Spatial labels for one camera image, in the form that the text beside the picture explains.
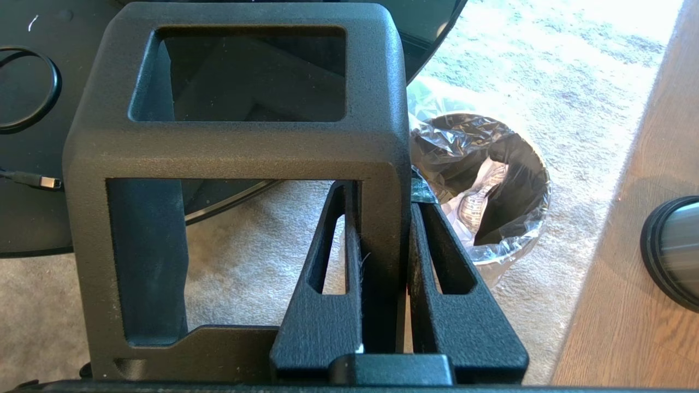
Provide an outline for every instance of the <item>cable connector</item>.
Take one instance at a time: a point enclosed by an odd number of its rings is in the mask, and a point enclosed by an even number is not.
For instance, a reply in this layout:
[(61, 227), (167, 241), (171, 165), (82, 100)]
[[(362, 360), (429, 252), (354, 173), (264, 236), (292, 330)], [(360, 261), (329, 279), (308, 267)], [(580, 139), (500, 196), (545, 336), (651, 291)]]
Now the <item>cable connector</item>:
[(61, 179), (49, 178), (36, 173), (10, 172), (0, 169), (0, 178), (6, 178), (18, 184), (41, 188), (42, 190), (60, 190), (63, 187)]

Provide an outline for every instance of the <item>carpet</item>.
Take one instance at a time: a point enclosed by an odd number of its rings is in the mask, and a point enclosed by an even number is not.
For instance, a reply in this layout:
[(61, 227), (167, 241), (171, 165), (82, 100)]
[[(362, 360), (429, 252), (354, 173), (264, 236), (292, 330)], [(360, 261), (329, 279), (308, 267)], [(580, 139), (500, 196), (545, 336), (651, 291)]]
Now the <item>carpet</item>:
[[(680, 6), (471, 0), (422, 71), (498, 103), (551, 173), (547, 231), (493, 290), (530, 353), (525, 383), (550, 381)], [(328, 187), (285, 182), (188, 228), (190, 329), (281, 322)], [(74, 263), (0, 261), (0, 391), (89, 360)]]

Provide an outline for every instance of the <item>clear plastic liner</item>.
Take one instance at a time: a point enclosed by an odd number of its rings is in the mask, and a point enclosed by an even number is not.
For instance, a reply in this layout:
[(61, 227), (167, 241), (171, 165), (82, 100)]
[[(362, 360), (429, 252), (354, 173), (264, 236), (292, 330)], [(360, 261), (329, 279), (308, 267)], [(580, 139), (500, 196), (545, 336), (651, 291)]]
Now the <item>clear plastic liner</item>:
[[(413, 166), (468, 257), (494, 286), (541, 236), (551, 184), (539, 152), (505, 123), (485, 116), (501, 110), (485, 102), (430, 78), (418, 77), (408, 87)], [(498, 173), (504, 179), (489, 177)]]

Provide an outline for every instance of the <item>black plastic bracket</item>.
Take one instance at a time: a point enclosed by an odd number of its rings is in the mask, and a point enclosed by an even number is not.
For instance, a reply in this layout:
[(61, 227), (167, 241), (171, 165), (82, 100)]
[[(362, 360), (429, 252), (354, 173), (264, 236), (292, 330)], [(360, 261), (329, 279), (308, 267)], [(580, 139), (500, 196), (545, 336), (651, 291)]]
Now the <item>black plastic bracket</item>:
[[(333, 360), (363, 352), (357, 192), (353, 182), (336, 182), (329, 192), (308, 258), (272, 347), (277, 381), (327, 380)], [(346, 293), (323, 295), (335, 221), (343, 213)]]
[[(171, 118), (171, 98), (160, 88), (167, 81), (158, 72), (168, 69), (166, 52), (157, 50), (161, 31), (186, 35), (258, 27), (342, 29), (344, 118), (163, 121)], [(291, 371), (314, 375), (361, 346), (378, 353), (402, 349), (410, 217), (407, 129), (401, 40), (381, 6), (126, 6), (104, 34), (64, 151), (93, 378), (268, 383)], [(187, 333), (188, 256), (179, 179), (199, 178), (346, 180), (329, 197), (279, 334), (276, 327), (223, 326)], [(349, 290), (332, 297), (318, 293), (318, 282), (329, 222), (334, 225), (339, 206), (350, 216)], [(299, 313), (307, 314), (311, 327), (302, 329)]]
[(416, 353), (447, 355), (457, 383), (521, 382), (527, 352), (437, 204), (412, 205), (409, 288)]
[(330, 367), (330, 383), (345, 386), (453, 386), (446, 355), (345, 355)]

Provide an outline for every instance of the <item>black round table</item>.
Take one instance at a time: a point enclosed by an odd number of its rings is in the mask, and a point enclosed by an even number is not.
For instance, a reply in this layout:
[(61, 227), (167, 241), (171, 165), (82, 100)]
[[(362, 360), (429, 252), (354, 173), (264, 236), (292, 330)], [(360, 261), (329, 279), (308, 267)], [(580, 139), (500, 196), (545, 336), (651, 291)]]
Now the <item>black round table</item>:
[[(11, 134), (0, 132), (0, 168), (61, 178), (64, 141), (102, 33), (129, 2), (0, 0), (0, 46), (21, 45), (49, 57), (62, 81), (55, 105), (38, 122)], [(412, 80), (452, 28), (466, 0), (371, 2), (381, 3), (391, 11), (403, 40), (406, 76)], [(0, 52), (0, 123), (35, 110), (50, 89), (50, 77), (42, 59)], [(183, 180), (187, 223), (220, 213), (275, 183)], [(72, 240), (64, 193), (0, 178), (0, 257), (70, 251)]]

